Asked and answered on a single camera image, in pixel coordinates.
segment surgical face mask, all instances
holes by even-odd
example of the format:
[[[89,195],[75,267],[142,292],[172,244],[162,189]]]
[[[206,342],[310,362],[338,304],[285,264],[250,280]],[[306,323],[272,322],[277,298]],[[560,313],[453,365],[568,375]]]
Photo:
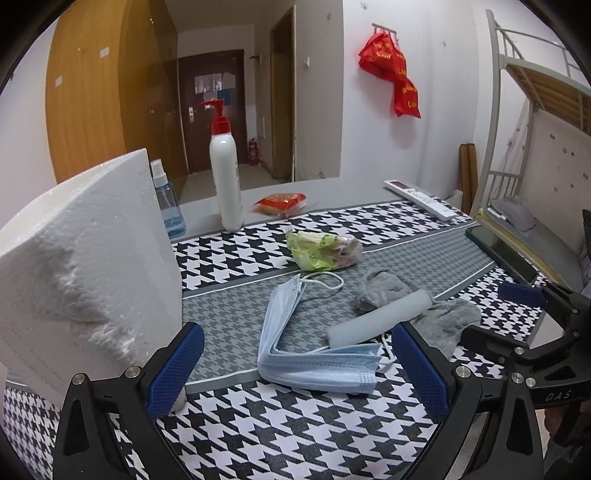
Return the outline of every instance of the surgical face mask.
[[[339,279],[336,287],[319,280],[317,275]],[[259,343],[257,366],[268,381],[307,390],[340,393],[370,393],[375,389],[375,371],[379,365],[380,344],[346,346],[309,353],[289,353],[277,349],[279,338],[293,315],[306,285],[340,290],[343,280],[332,272],[296,275],[271,293]]]

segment red plastic bag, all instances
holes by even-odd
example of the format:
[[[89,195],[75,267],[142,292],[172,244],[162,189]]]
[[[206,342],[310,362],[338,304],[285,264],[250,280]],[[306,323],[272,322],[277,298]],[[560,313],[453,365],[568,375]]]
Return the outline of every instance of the red plastic bag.
[[[391,110],[396,116],[412,115],[421,118],[418,92],[407,77],[406,58],[394,44],[390,33],[379,32],[359,52],[362,70],[394,84]]]
[[[406,76],[406,59],[394,46],[390,33],[375,33],[359,52],[359,66],[376,77],[394,82]]]
[[[412,115],[421,118],[421,112],[418,111],[418,92],[408,77],[400,77],[394,82],[391,108],[396,116]]]

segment black and white tablecloth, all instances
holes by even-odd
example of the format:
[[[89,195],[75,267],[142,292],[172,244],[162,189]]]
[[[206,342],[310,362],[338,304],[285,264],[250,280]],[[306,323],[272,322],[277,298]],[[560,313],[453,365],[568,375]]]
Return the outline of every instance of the black and white tablecloth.
[[[459,217],[454,224],[468,222]],[[309,213],[298,219],[249,226],[175,246],[187,292],[290,267],[285,228],[353,233],[365,245],[449,228],[407,202]],[[479,306],[482,326],[527,340],[541,312],[503,302],[497,286],[511,281],[494,267],[456,294]],[[502,368],[458,347],[454,358],[478,375],[502,376]],[[407,468],[433,434],[399,364],[383,366],[371,395],[294,390],[252,381],[195,395],[183,411],[158,421],[163,435],[196,478],[361,479],[390,478]],[[59,413],[39,396],[5,390],[5,431],[19,456],[39,478],[51,478],[51,450]],[[128,464],[147,478],[125,433],[116,430]]]

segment white styrofoam block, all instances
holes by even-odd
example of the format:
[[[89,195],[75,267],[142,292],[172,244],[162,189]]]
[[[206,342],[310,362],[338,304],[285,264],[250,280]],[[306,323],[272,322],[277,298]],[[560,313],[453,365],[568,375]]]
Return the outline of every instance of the white styrofoam block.
[[[181,328],[182,283],[145,150],[43,194],[0,231],[0,362],[61,407]]]

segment smartphone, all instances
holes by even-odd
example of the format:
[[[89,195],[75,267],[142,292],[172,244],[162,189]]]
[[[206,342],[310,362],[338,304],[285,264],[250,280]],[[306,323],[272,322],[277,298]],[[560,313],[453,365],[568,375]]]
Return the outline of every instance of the smartphone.
[[[468,228],[466,236],[497,262],[517,283],[527,286],[534,283],[538,271],[488,228],[482,225]]]

